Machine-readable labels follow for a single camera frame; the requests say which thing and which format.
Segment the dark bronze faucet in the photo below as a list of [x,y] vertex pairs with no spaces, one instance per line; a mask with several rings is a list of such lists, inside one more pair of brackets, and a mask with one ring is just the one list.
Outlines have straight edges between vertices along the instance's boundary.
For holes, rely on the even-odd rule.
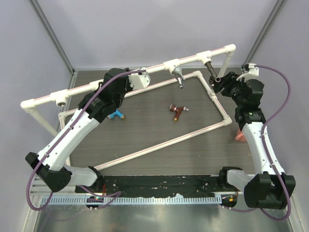
[[217,73],[214,71],[211,61],[206,62],[205,66],[210,73],[209,84],[213,86],[215,82],[220,82],[221,78],[218,77]]

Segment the white PVC pipe frame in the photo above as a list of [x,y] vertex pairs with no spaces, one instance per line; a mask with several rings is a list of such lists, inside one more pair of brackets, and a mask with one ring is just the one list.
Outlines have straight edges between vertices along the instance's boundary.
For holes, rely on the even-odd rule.
[[[91,130],[97,127],[99,123],[121,106],[124,98],[164,87],[175,82],[182,82],[185,79],[193,77],[200,80],[209,98],[219,110],[223,117],[221,122],[112,160],[105,164],[101,164],[95,167],[96,170],[100,171],[115,166],[128,160],[188,140],[195,136],[205,134],[220,127],[230,125],[232,123],[230,116],[218,101],[215,93],[211,90],[211,87],[206,83],[201,72],[195,71],[190,74],[182,75],[181,65],[200,61],[205,66],[209,66],[213,56],[225,54],[226,58],[218,74],[219,77],[222,77],[235,50],[236,46],[234,44],[229,44],[219,49],[204,51],[186,58],[169,60],[162,64],[148,68],[141,68],[139,70],[126,71],[115,69],[107,72],[107,76],[103,79],[91,82],[87,85],[72,89],[63,89],[50,93],[47,96],[22,101],[20,104],[21,108],[32,115],[33,118],[55,136],[51,143],[38,152],[38,160],[41,161],[43,165],[48,165],[52,171],[60,171],[61,168],[68,169],[69,165],[67,164],[67,160],[72,151]],[[64,126],[60,132],[56,132],[56,130],[53,129],[36,110],[36,106],[48,102],[55,102],[56,105],[62,106],[67,103],[68,98],[71,96],[85,93],[87,91],[92,94],[92,97],[79,108],[67,112],[72,116],[71,123]]]

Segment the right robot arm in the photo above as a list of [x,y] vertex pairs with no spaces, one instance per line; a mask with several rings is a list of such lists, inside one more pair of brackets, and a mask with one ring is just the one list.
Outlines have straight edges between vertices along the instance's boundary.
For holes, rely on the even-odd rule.
[[220,189],[228,191],[235,187],[242,191],[249,208],[283,210],[296,182],[280,166],[267,134],[266,119],[259,107],[264,84],[229,72],[215,78],[212,88],[236,103],[235,121],[248,143],[255,170],[251,177],[241,168],[223,167],[218,178]]

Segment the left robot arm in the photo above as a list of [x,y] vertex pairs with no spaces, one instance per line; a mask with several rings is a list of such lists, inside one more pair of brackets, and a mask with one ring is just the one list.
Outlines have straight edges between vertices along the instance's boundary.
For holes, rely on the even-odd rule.
[[26,155],[26,162],[52,192],[59,192],[68,185],[85,186],[93,193],[102,189],[103,176],[98,170],[91,166],[68,166],[65,161],[94,128],[121,106],[125,94],[132,91],[129,71],[113,68],[105,73],[99,87],[84,96],[70,123],[50,144],[38,153]]

